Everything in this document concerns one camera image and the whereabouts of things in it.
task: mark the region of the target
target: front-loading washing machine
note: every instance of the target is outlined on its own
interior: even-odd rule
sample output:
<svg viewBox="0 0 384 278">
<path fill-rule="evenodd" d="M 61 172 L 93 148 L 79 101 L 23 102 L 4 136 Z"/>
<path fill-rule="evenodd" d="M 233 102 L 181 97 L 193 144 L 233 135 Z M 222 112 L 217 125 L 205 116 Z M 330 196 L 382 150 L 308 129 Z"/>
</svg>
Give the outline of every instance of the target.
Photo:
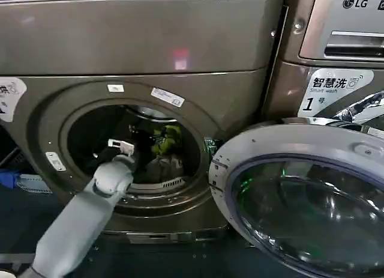
<svg viewBox="0 0 384 278">
<path fill-rule="evenodd" d="M 0 0 L 2 125 L 63 201 L 135 144 L 105 234 L 220 237 L 209 163 L 253 120 L 282 1 Z"/>
<path fill-rule="evenodd" d="M 263 118 L 339 116 L 383 128 L 384 0 L 286 0 Z"/>
</svg>

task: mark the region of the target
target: washing machine door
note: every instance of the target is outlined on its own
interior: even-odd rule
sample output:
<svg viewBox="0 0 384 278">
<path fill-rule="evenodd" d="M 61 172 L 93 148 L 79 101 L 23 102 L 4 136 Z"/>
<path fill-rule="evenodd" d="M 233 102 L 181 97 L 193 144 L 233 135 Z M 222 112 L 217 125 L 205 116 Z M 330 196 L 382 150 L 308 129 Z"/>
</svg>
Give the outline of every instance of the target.
<svg viewBox="0 0 384 278">
<path fill-rule="evenodd" d="M 211 192 L 245 239 L 298 272 L 382 277 L 383 134 L 323 118 L 256 125 L 216 153 Z"/>
</svg>

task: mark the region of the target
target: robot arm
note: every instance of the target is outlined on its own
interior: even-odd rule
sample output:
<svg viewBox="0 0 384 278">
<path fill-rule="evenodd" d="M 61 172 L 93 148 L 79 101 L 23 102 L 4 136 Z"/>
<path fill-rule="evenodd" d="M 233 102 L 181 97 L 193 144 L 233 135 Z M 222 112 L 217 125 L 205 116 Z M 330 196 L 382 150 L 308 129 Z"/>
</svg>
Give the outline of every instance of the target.
<svg viewBox="0 0 384 278">
<path fill-rule="evenodd" d="M 64 277 L 79 266 L 133 182 L 132 174 L 133 159 L 125 155 L 100 165 L 42 236 L 32 267 L 19 278 Z"/>
</svg>

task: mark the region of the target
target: blue object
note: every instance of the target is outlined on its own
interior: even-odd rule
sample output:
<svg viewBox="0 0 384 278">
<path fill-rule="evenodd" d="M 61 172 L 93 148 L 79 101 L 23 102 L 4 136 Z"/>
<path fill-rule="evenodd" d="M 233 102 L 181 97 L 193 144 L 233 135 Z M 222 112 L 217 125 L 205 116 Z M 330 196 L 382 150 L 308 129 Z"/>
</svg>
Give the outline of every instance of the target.
<svg viewBox="0 0 384 278">
<path fill-rule="evenodd" d="M 0 184 L 6 186 L 9 189 L 16 187 L 16 181 L 19 177 L 17 172 L 0 170 Z"/>
</svg>

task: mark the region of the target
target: white label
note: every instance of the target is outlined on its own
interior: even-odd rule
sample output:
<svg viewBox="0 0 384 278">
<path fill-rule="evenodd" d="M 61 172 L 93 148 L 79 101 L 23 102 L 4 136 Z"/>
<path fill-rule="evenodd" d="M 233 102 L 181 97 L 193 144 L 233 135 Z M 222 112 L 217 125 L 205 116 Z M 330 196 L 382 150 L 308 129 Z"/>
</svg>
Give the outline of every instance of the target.
<svg viewBox="0 0 384 278">
<path fill-rule="evenodd" d="M 373 80 L 371 70 L 319 69 L 313 73 L 298 112 L 298 117 L 313 117 L 321 110 Z"/>
<path fill-rule="evenodd" d="M 122 93 L 124 92 L 124 85 L 115 85 L 115 84 L 108 85 L 108 91 L 112 93 Z"/>
<path fill-rule="evenodd" d="M 0 119 L 13 121 L 16 106 L 26 91 L 24 82 L 15 77 L 0 77 Z"/>
<path fill-rule="evenodd" d="M 185 99 L 159 88 L 153 88 L 151 95 L 176 107 L 181 107 Z"/>
<path fill-rule="evenodd" d="M 54 167 L 57 171 L 63 172 L 67 170 L 56 152 L 46 152 L 46 157 L 52 167 Z"/>
<path fill-rule="evenodd" d="M 367 132 L 369 135 L 384 139 L 384 131 L 370 127 Z"/>
</svg>

